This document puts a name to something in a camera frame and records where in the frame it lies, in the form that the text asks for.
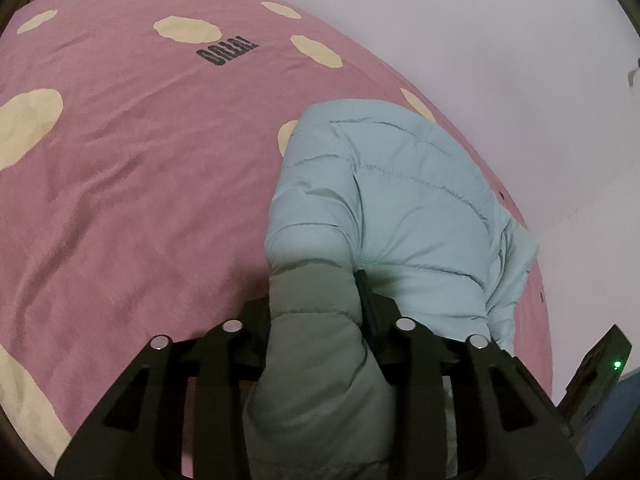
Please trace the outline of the light blue puffer jacket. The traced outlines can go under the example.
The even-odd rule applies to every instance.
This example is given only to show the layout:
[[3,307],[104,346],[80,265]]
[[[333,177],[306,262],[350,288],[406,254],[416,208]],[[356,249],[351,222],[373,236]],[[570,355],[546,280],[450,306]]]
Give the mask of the light blue puffer jacket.
[[244,430],[256,479],[382,479],[395,399],[355,283],[435,335],[514,348],[534,239],[439,126],[383,101],[313,105],[269,211],[271,330]]

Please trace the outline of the pink polka dot bed sheet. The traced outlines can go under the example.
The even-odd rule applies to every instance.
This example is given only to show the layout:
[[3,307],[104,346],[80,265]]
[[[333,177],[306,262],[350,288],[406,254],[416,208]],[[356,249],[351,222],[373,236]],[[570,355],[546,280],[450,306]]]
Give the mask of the pink polka dot bed sheet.
[[281,0],[35,0],[1,37],[1,409],[52,474],[155,334],[262,296],[282,153],[314,103],[410,81]]

